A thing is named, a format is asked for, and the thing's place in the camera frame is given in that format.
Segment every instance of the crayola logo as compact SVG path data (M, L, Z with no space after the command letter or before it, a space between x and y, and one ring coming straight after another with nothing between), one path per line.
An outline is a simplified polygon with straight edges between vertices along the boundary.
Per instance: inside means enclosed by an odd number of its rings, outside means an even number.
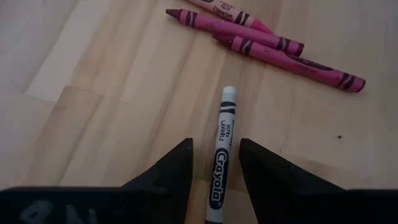
M209 196L209 205L214 210L222 208L224 204L228 159L228 151L226 149L219 148L216 150Z

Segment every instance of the wooden table surface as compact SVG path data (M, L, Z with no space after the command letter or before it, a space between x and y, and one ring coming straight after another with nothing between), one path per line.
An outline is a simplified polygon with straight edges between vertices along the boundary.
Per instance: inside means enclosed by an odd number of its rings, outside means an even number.
M302 57L367 80L349 94L178 24L183 0L0 2L0 187L120 186L194 139L187 223L203 223L223 86L238 91L226 223L255 223L251 138L344 188L397 188L398 2L230 0Z

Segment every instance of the magenta crayon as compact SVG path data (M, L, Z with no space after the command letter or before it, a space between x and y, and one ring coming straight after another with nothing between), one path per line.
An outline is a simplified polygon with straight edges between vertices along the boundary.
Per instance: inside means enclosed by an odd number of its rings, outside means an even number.
M234 22L236 24L250 27L262 32L271 34L272 31L265 26L260 20L250 16L249 14L236 9L232 5L225 3L220 0L188 0L199 7L206 9L207 11L213 12L227 21Z
M233 22L224 21L206 14L184 9L168 9L166 10L166 13L178 19L178 21L183 25L207 30L214 34L244 37L262 45L266 45L277 50L283 50L287 54L300 56L304 49L304 44L294 40L278 37L274 34L267 34L265 32L241 26Z
M249 39L225 35L214 35L213 37L233 51L272 63L288 71L348 92L359 93L366 83L362 78L288 55L283 51L272 49Z

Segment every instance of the black plastic object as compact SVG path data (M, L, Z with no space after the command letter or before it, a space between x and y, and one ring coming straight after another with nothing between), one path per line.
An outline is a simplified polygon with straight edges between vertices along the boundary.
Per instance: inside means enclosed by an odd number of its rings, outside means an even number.
M0 223L184 223L192 184L186 139L121 188L32 188L0 192Z
M259 223L398 223L396 190L344 190L250 139L239 159Z

